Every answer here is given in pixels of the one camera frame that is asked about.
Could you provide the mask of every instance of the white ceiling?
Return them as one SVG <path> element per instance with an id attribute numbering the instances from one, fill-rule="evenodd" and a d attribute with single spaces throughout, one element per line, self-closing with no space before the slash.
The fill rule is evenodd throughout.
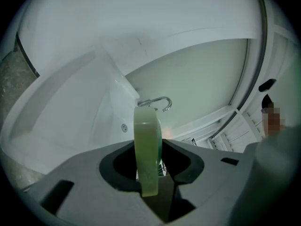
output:
<path id="1" fill-rule="evenodd" d="M 226 106 L 237 87 L 246 55 L 246 39 L 192 46 L 156 59 L 126 76 L 141 100 L 156 102 L 162 129 L 174 129 Z"/>

